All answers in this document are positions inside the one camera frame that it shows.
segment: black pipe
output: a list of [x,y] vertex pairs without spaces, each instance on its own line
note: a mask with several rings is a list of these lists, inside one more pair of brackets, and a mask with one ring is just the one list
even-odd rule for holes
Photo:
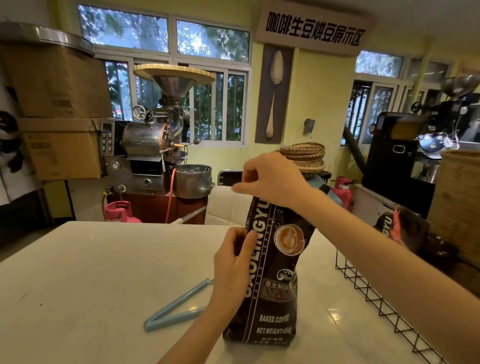
[[365,165],[366,165],[365,158],[360,152],[359,145],[355,140],[355,137],[353,136],[350,129],[346,125],[343,127],[343,137],[347,142],[348,149],[350,150],[350,153],[353,155],[353,159],[355,160],[355,163],[357,163],[357,166],[359,167],[360,172],[365,174]]

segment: black wire basket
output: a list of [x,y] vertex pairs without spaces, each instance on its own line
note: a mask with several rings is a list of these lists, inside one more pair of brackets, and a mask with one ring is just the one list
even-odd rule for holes
[[412,346],[412,352],[419,354],[429,364],[442,364],[447,361],[434,349],[421,334],[413,328],[382,296],[368,283],[357,269],[336,251],[335,269],[343,272],[343,277],[353,283],[353,288],[365,297],[365,301],[372,303],[378,309],[378,316],[385,317],[394,327],[396,334],[401,334]]

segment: tabletop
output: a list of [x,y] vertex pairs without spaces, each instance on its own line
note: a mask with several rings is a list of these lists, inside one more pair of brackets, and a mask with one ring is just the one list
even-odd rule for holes
[[[68,222],[0,263],[0,362],[156,363],[192,321],[143,322],[206,278],[227,226]],[[298,272],[289,348],[218,340],[208,363],[423,363],[335,270],[318,231]],[[208,303],[212,288],[177,312]]]

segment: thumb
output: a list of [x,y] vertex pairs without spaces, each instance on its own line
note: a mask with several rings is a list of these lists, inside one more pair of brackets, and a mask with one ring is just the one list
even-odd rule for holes
[[250,230],[250,232],[245,237],[245,240],[243,241],[239,257],[237,258],[239,264],[248,268],[248,265],[250,264],[250,258],[252,257],[252,253],[256,244],[257,232],[255,230]]
[[258,181],[255,182],[239,182],[232,186],[232,191],[238,194],[249,194],[255,196],[254,190]]

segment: ceiling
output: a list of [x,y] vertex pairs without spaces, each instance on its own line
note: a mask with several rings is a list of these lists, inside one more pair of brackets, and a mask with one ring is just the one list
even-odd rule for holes
[[377,30],[431,36],[436,42],[480,51],[479,0],[310,0],[332,10],[373,14]]

